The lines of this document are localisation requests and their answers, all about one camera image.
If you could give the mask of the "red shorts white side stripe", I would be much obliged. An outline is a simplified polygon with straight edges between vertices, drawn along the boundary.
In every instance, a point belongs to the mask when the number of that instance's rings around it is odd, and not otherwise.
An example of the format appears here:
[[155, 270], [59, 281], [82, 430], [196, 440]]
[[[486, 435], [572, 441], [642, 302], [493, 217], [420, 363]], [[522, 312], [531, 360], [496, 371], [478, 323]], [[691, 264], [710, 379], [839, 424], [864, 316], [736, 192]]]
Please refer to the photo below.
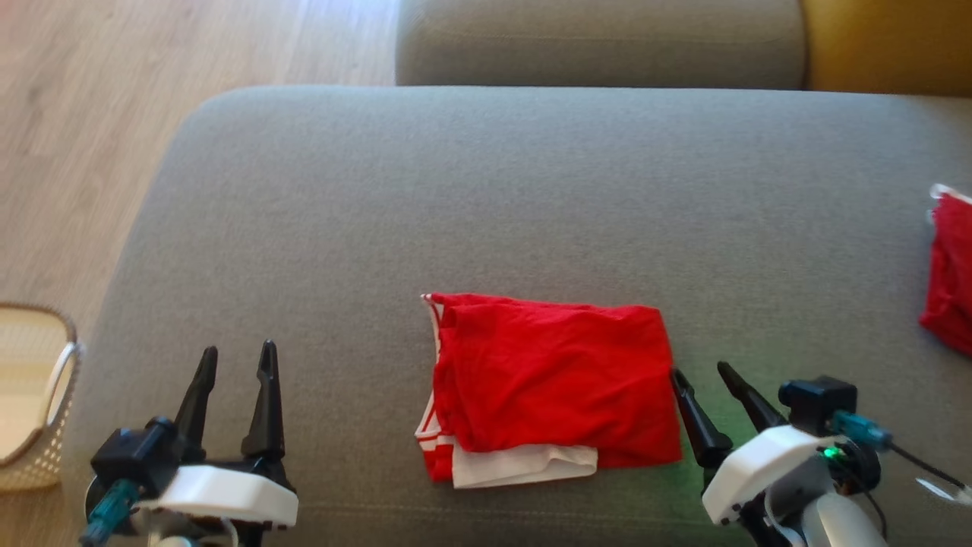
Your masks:
[[934, 238], [926, 307], [919, 323], [946, 346], [972, 358], [972, 197], [934, 184], [929, 218]]

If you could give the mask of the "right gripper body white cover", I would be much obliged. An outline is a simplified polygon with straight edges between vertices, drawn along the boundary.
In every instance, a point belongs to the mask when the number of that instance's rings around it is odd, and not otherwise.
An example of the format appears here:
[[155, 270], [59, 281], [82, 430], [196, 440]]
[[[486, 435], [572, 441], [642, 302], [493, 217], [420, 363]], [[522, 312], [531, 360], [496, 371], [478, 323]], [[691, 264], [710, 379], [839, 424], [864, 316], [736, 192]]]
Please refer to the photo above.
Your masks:
[[702, 492], [702, 506], [715, 525], [768, 525], [792, 547], [811, 547], [803, 513], [833, 492], [822, 449], [835, 438], [819, 438], [792, 425], [770, 427], [729, 454]]

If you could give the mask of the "grey sofa seat cushion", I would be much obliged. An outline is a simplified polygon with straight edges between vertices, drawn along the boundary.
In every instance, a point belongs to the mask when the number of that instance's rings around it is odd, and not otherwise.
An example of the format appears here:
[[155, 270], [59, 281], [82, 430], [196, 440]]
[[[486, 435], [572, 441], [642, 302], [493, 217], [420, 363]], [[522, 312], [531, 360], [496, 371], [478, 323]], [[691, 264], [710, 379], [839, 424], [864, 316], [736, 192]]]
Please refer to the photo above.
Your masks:
[[800, 0], [400, 0], [400, 86], [798, 90]]

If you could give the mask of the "large yellow sofa back cushion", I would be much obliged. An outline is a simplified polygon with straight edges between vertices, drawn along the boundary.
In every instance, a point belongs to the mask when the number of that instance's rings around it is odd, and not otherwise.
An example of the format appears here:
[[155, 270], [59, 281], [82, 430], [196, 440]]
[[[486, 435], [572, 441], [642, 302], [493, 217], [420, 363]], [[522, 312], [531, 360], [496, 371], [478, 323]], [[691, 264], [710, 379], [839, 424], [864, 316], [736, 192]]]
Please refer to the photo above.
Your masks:
[[972, 0], [800, 0], [809, 89], [972, 97]]

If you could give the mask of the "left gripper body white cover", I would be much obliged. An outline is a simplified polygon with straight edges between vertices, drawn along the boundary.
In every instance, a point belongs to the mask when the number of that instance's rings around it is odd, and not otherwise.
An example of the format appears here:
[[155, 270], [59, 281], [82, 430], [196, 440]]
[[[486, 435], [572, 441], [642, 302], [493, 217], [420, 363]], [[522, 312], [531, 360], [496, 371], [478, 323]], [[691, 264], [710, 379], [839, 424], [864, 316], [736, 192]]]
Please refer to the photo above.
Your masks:
[[296, 522], [282, 460], [181, 465], [159, 495], [137, 502], [137, 536], [148, 547], [261, 547], [265, 534]]

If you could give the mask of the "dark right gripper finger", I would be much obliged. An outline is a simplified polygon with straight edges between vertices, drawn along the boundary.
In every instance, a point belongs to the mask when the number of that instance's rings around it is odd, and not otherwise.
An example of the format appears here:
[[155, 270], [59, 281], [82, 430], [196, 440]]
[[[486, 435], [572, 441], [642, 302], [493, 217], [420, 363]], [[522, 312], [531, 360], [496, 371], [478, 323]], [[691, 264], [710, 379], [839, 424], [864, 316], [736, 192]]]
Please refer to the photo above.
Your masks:
[[716, 368], [725, 387], [743, 406], [757, 432], [788, 425], [787, 419], [755, 387], [744, 381], [729, 363], [718, 363]]
[[671, 370], [671, 385], [696, 463], [702, 468], [719, 468], [732, 453], [733, 441], [708, 417], [696, 398], [693, 385], [680, 369]]

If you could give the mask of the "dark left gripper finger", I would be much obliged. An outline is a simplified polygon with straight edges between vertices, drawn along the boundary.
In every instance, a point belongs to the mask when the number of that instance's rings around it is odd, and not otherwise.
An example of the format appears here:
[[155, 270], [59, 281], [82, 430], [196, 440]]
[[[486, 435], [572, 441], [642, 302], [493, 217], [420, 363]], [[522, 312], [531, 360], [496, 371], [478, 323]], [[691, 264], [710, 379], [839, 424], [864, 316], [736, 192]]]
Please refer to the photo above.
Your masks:
[[205, 460], [204, 430], [209, 395], [216, 382], [218, 349], [208, 346], [202, 353], [175, 419], [181, 439], [181, 460]]
[[265, 340], [263, 343], [258, 360], [257, 380], [260, 389], [250, 428], [241, 442], [241, 454], [247, 458], [279, 461], [286, 454], [286, 441], [282, 424], [279, 360], [273, 340]]

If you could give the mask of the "grey sofa seat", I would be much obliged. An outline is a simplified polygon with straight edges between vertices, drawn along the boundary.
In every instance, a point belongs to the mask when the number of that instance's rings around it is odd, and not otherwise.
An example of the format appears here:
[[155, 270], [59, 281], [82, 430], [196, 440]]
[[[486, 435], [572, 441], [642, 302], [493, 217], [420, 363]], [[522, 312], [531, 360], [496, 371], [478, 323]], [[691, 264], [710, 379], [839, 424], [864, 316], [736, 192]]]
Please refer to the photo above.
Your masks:
[[277, 343], [279, 547], [750, 546], [709, 523], [691, 457], [456, 492], [413, 432], [431, 391], [420, 295], [659, 308], [674, 361], [737, 443], [718, 361], [769, 399], [827, 375], [905, 449], [972, 482], [972, 359], [917, 319], [930, 187], [972, 194], [972, 100], [768, 90], [285, 87], [181, 126], [80, 367], [64, 496], [118, 427], [174, 416], [206, 346], [205, 430], [236, 457]]

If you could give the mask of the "cream woven laundry basket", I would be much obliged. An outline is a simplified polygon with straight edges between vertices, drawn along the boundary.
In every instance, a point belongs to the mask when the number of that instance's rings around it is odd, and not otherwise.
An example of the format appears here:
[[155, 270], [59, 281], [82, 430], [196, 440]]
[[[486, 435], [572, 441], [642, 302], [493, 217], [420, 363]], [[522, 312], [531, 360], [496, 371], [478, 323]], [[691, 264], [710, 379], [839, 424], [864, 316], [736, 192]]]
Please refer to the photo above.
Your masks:
[[0, 495], [55, 487], [82, 345], [56, 309], [0, 302]]

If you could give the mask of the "red basketball jersey white trim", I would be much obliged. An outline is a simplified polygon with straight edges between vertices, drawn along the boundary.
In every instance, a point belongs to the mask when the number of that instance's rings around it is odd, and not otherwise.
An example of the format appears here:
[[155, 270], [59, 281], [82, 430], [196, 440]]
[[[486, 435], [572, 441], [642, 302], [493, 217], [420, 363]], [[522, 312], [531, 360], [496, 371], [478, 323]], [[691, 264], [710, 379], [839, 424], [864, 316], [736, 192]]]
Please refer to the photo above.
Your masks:
[[435, 343], [415, 439], [433, 482], [488, 489], [683, 458], [659, 309], [426, 293]]

